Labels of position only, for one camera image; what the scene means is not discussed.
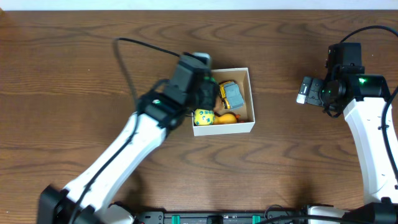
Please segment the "yellow grey toy truck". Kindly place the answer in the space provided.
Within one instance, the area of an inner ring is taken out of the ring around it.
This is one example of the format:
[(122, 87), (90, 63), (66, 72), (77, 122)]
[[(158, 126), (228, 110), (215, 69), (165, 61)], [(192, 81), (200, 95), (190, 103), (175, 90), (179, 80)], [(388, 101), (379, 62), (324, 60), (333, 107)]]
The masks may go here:
[(244, 105), (239, 85), (235, 81), (226, 81), (219, 84), (219, 95), (225, 109), (236, 110)]

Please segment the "orange toy duck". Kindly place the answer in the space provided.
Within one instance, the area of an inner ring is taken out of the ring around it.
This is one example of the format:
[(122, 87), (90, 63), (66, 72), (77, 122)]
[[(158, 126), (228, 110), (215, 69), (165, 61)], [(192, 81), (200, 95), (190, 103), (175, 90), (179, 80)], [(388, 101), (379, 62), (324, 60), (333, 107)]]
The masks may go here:
[(240, 118), (239, 114), (233, 114), (233, 113), (226, 113), (221, 116), (215, 115), (215, 119), (213, 121), (213, 125), (219, 125), (219, 124), (235, 124), (238, 122), (238, 119)]

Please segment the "yellow ball with blue letters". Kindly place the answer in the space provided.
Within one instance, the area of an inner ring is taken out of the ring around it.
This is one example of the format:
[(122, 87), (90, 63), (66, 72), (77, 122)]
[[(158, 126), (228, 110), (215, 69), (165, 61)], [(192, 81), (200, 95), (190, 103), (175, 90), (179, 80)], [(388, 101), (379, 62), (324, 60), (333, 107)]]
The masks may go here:
[(196, 109), (193, 116), (196, 126), (209, 126), (215, 120), (215, 114), (212, 110)]

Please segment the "brown plush toy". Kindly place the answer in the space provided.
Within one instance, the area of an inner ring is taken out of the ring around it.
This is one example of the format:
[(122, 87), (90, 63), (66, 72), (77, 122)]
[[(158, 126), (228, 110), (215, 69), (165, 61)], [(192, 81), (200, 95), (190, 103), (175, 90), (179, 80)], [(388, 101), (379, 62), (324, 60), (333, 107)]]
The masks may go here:
[(215, 103), (215, 107), (213, 108), (213, 111), (215, 113), (219, 113), (220, 111), (222, 111), (224, 109), (224, 104), (223, 104), (223, 100), (221, 98), (217, 98), (216, 99), (216, 103)]

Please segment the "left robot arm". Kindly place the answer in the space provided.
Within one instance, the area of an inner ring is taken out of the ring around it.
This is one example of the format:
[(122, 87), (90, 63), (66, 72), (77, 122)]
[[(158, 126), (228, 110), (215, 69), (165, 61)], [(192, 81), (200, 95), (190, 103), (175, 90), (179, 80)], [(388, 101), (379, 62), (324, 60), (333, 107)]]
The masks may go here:
[(208, 54), (182, 54), (173, 77), (158, 81), (139, 98), (119, 136), (87, 170), (62, 190), (45, 188), (37, 223), (134, 223), (130, 211), (112, 202), (114, 196), (189, 110), (215, 106), (217, 87)]

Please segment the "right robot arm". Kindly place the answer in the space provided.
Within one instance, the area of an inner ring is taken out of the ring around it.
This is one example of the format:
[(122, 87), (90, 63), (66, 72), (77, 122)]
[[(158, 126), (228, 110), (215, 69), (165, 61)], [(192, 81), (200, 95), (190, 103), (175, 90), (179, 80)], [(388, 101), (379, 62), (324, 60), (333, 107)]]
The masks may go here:
[(309, 205), (308, 223), (397, 223), (397, 136), (389, 104), (391, 94), (381, 75), (367, 75), (361, 45), (330, 45), (324, 79), (304, 77), (297, 102), (343, 116), (353, 135), (363, 178), (364, 204), (353, 210)]

